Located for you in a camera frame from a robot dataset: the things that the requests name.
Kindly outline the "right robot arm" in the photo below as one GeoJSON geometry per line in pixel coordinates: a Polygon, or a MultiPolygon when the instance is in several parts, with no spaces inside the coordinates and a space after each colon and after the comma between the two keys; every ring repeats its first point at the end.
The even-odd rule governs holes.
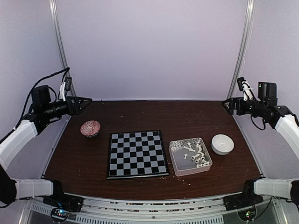
{"type": "MultiPolygon", "coordinates": [[[[269,82],[258,83],[258,95],[253,94],[250,84],[243,78],[237,79],[243,97],[228,98],[222,107],[229,115],[250,115],[251,119],[260,117],[263,125],[269,124],[288,143],[295,155],[299,154],[299,120],[287,106],[278,105],[277,85],[269,82]]],[[[263,196],[285,199],[299,204],[298,179],[271,179],[266,177],[247,180],[242,193],[226,196],[227,210],[253,206],[263,201],[263,196]]]]}

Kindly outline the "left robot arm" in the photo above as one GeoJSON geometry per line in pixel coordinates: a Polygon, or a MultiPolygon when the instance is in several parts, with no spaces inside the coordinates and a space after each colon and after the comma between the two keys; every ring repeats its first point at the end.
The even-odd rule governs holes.
{"type": "Polygon", "coordinates": [[[79,210],[76,199],[64,193],[62,184],[48,179],[14,179],[7,169],[19,152],[51,123],[64,115],[80,115],[91,103],[91,98],[67,96],[51,101],[51,87],[42,85],[31,90],[29,112],[21,116],[16,127],[0,141],[0,201],[3,208],[19,199],[43,197],[50,205],[79,210]]]}

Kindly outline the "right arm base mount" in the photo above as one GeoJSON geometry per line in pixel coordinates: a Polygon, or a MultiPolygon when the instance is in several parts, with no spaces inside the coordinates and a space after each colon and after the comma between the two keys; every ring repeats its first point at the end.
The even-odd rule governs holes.
{"type": "Polygon", "coordinates": [[[223,198],[226,211],[236,210],[242,221],[254,221],[258,217],[256,205],[263,202],[263,197],[254,192],[256,180],[246,180],[241,193],[223,198]]]}

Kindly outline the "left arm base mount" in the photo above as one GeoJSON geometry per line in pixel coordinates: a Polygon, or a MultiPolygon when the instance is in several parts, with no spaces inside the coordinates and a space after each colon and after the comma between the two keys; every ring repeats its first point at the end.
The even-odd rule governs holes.
{"type": "Polygon", "coordinates": [[[52,206],[50,217],[55,223],[66,221],[72,212],[80,212],[83,205],[83,197],[64,193],[62,183],[58,180],[50,180],[53,184],[53,193],[43,196],[43,203],[52,206]]]}

